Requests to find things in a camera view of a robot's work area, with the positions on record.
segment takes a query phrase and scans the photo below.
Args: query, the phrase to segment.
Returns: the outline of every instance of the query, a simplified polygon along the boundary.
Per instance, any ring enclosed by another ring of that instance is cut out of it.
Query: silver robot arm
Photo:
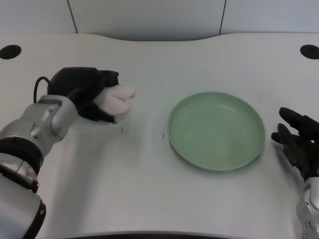
[[[37,175],[53,144],[78,115],[64,96],[47,95],[0,132],[0,238],[33,239],[45,217]]]

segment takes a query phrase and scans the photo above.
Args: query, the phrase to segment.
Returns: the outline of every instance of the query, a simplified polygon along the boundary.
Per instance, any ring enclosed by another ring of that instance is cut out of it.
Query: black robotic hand
[[[302,116],[288,108],[280,108],[279,115],[298,130],[291,134],[282,123],[271,138],[284,146],[283,152],[294,167],[300,170],[304,180],[319,177],[319,123],[308,116]]]
[[[118,85],[118,75],[115,71],[99,71],[91,67],[63,68],[52,77],[47,93],[69,98],[83,118],[115,122],[114,117],[100,110],[93,100],[106,87]]]

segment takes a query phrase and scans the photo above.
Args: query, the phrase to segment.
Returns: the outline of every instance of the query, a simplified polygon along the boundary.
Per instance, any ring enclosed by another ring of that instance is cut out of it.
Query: black circular hole
[[[10,45],[0,50],[0,58],[8,60],[17,57],[20,53],[21,47],[19,47],[18,45]]]
[[[300,48],[300,52],[303,56],[313,59],[313,60],[318,60],[319,59],[319,47],[314,46],[314,45],[304,45]]]

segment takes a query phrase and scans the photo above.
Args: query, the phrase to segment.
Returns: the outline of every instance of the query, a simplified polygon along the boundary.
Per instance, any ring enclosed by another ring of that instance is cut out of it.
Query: white wall
[[[219,34],[225,0],[71,0],[79,33],[194,40]]]
[[[227,0],[221,34],[319,32],[319,0]]]
[[[319,0],[70,0],[79,33],[194,40],[233,32],[319,32]],[[0,0],[0,34],[75,33],[67,0]]]
[[[66,0],[0,0],[0,34],[75,33]]]

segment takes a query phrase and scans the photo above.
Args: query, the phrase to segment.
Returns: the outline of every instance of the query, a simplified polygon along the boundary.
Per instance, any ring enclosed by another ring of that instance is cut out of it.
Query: pink object
[[[133,98],[135,93],[135,90],[131,87],[117,85],[106,88],[94,102],[109,115],[123,117],[129,112],[129,106],[125,103],[125,100]]]

